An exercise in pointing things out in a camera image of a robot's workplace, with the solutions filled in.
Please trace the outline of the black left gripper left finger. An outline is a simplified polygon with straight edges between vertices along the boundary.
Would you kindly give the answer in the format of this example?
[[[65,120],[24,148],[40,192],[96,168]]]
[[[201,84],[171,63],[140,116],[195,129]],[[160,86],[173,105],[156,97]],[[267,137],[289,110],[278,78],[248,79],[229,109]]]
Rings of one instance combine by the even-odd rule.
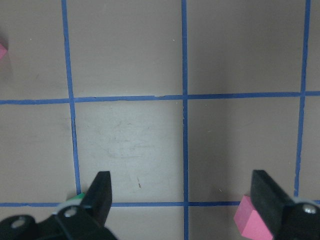
[[[85,193],[80,206],[104,226],[112,206],[112,182],[109,171],[99,171]]]

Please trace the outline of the green cube near left arm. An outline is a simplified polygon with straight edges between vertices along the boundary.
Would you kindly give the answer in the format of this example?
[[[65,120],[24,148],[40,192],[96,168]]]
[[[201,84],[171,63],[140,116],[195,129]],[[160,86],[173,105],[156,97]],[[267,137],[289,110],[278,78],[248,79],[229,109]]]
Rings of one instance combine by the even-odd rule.
[[[75,195],[75,196],[73,196],[73,197],[71,197],[71,198],[68,198],[67,200],[68,200],[68,201],[72,201],[72,200],[82,200],[82,199],[84,198],[84,196],[85,196],[85,193],[82,192],[82,193],[77,194],[77,195]]]

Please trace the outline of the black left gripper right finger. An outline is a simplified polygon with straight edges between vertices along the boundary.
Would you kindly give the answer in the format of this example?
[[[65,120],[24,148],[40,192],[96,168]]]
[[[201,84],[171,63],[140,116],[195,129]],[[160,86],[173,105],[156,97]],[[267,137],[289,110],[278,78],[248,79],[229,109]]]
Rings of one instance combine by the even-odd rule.
[[[261,169],[252,171],[250,198],[272,236],[280,237],[288,215],[296,205],[293,199]]]

